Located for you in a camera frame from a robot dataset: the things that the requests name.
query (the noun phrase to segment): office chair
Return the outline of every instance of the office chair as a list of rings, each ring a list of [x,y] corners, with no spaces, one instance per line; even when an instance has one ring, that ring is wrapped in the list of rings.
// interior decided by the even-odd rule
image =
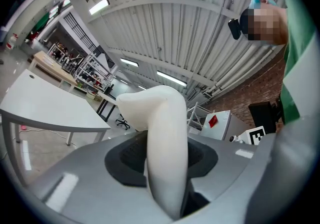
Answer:
[[[124,119],[124,117],[120,114],[120,116],[122,117],[122,120],[116,119],[115,121],[119,121],[119,123],[117,123],[118,125],[124,125],[125,129],[128,130],[130,128],[130,125],[128,125],[127,121]]]

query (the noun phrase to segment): fluorescent light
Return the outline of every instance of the fluorescent light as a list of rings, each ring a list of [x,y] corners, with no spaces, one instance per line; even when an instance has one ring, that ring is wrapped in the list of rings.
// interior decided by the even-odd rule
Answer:
[[[90,14],[94,14],[98,12],[100,9],[108,6],[110,3],[108,0],[102,0],[98,2],[96,5],[94,5],[92,8],[89,9]]]
[[[128,64],[131,64],[133,66],[136,66],[136,67],[139,67],[139,64],[137,62],[132,62],[132,61],[129,61],[127,59],[123,59],[123,58],[120,58],[122,62],[125,62],[125,63],[128,63]]]
[[[161,72],[161,71],[157,71],[156,73],[157,73],[159,76],[164,77],[164,78],[167,78],[167,79],[169,79],[169,80],[171,80],[171,81],[173,81],[173,82],[175,82],[175,83],[178,83],[178,84],[181,85],[181,86],[184,86],[184,87],[187,86],[187,84],[186,84],[185,82],[183,82],[183,81],[181,81],[181,80],[178,80],[178,79],[176,79],[176,78],[173,78],[173,77],[171,77],[171,76],[169,76],[169,75],[167,75],[167,74],[165,74],[165,73],[163,73],[163,72]]]
[[[57,6],[55,6],[54,8],[52,8],[51,10],[50,10],[50,14],[51,13],[53,13],[53,12],[55,12],[55,11],[57,11],[58,10],[58,8],[59,8],[59,6],[57,5]]]
[[[66,6],[66,5],[68,5],[69,3],[70,3],[70,0],[64,0],[64,3],[63,3],[62,6]]]
[[[56,11],[53,12],[53,13],[51,13],[51,14],[49,15],[49,19],[52,18],[57,12],[58,12],[58,10],[56,10]]]

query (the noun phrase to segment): black headband camera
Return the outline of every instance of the black headband camera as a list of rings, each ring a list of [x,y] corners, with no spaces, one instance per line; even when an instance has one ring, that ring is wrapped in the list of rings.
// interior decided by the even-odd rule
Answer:
[[[240,21],[238,21],[238,19],[232,18],[228,22],[228,26],[230,28],[230,31],[234,39],[238,40],[241,36],[241,32],[246,36],[248,40],[254,39],[253,35],[248,34],[248,21],[253,16],[254,16],[254,10],[247,8],[242,12],[240,16]]]
[[[229,29],[232,33],[232,36],[234,39],[239,39],[241,36],[241,29],[240,29],[240,24],[238,19],[234,19],[232,18],[229,22],[228,22],[228,26]]]

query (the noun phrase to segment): hair net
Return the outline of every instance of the hair net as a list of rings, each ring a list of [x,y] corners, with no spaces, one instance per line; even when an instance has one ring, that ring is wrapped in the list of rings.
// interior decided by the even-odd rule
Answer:
[[[268,3],[277,6],[274,0],[268,0]],[[251,0],[249,8],[260,8],[260,0]]]

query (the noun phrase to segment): concrete floor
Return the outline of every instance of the concrete floor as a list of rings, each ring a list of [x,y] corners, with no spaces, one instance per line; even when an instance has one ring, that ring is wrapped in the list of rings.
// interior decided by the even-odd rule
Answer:
[[[0,65],[0,101],[2,101],[6,92],[10,89],[10,86],[13,84],[16,78],[26,68],[28,68],[29,63],[27,61],[28,54],[21,49],[15,49],[10,53],[7,51],[0,52],[0,59],[4,61],[4,65]],[[37,68],[34,69],[33,72],[37,76],[45,79],[47,82],[55,86],[58,86],[60,83]],[[68,88],[69,85],[67,83],[65,83],[62,87],[63,90],[68,90]],[[82,91],[74,89],[72,94],[86,99],[94,110],[97,110],[100,105],[100,102],[87,98],[85,93]],[[107,104],[102,114],[107,116],[111,107],[111,104]],[[123,134],[135,132],[135,129],[133,128],[130,128],[126,131],[124,128],[117,126],[115,120],[119,117],[119,110],[118,108],[115,108],[107,122],[111,129],[107,130],[103,140],[112,139]],[[37,128],[27,127],[28,132],[20,132],[21,140],[26,141],[28,144],[28,152],[23,152],[22,143],[18,144],[13,141],[15,145],[16,157],[21,159],[20,167],[28,184],[73,150],[93,143],[96,136],[96,133],[74,133],[72,144],[67,146],[65,139],[68,136],[67,132],[38,130],[39,129]],[[4,146],[1,125],[0,157],[3,163],[10,164],[6,148]],[[28,162],[25,160],[26,157],[30,160],[30,165],[28,165]]]

